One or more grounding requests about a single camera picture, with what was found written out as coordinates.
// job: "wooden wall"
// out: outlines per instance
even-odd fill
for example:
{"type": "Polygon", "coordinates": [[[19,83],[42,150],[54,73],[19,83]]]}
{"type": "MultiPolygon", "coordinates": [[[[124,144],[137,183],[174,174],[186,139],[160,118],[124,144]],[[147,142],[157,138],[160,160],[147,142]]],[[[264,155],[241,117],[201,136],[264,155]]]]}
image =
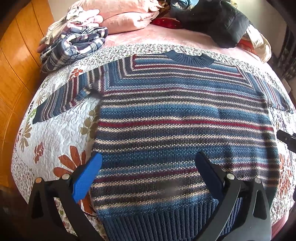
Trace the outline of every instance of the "wooden wall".
{"type": "Polygon", "coordinates": [[[10,165],[15,138],[41,84],[36,49],[53,23],[47,0],[32,0],[12,20],[0,40],[0,185],[13,187],[10,165]]]}

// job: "plaid blanket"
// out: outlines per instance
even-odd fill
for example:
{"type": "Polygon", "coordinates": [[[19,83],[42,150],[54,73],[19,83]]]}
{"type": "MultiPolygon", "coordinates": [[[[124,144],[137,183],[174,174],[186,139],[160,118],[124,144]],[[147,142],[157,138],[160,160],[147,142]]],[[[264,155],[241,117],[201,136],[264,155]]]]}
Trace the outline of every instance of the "plaid blanket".
{"type": "Polygon", "coordinates": [[[41,72],[48,73],[100,49],[108,35],[106,27],[71,27],[40,54],[41,72]]]}

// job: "ribbed collar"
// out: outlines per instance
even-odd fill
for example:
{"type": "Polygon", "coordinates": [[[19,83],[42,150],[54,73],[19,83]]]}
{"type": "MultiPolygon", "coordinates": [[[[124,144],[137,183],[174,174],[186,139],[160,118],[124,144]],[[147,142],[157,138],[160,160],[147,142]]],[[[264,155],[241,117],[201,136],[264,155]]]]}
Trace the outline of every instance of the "ribbed collar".
{"type": "Polygon", "coordinates": [[[173,59],[176,62],[196,67],[206,67],[211,65],[215,61],[214,59],[205,54],[202,54],[201,56],[187,55],[184,53],[177,53],[174,50],[171,50],[163,54],[165,54],[167,57],[173,59]]]}

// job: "knitted sweater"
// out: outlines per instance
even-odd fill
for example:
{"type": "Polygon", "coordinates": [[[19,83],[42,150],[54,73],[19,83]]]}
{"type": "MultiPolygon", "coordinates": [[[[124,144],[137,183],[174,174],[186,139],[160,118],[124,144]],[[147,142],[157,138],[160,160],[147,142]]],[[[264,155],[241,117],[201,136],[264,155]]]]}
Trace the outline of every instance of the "knitted sweater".
{"type": "Polygon", "coordinates": [[[192,240],[217,205],[195,167],[198,151],[239,179],[260,177],[271,204],[279,157],[267,106],[288,104],[264,80],[204,54],[133,55],[66,83],[33,123],[91,90],[103,99],[93,145],[103,164],[91,196],[111,241],[192,240]]]}

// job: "floral quilt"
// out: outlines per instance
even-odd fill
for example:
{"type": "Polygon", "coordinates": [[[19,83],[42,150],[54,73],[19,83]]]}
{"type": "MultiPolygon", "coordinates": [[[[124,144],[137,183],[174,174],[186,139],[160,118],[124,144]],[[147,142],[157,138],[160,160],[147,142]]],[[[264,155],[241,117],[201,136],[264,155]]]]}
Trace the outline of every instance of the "floral quilt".
{"type": "MultiPolygon", "coordinates": [[[[135,44],[103,48],[47,76],[24,116],[15,141],[11,171],[21,195],[27,202],[36,177],[42,177],[46,181],[56,180],[64,173],[72,173],[89,159],[99,119],[100,99],[91,95],[69,111],[33,125],[32,120],[37,106],[69,79],[85,71],[132,54],[163,53],[169,50],[189,55],[204,53],[226,64],[237,65],[253,75],[264,78],[290,100],[282,83],[272,70],[266,72],[266,68],[261,69],[227,55],[180,45],[135,44]]],[[[290,105],[294,111],[293,114],[269,109],[275,133],[278,130],[284,130],[290,134],[296,133],[296,110],[292,102],[290,105]]],[[[277,145],[281,161],[281,178],[270,210],[272,224],[275,224],[294,204],[292,196],[296,185],[296,154],[289,151],[281,141],[277,141],[277,145]]],[[[59,199],[55,201],[66,229],[75,233],[59,199]]],[[[78,204],[95,229],[107,239],[103,225],[92,207],[89,194],[78,204]]]]}

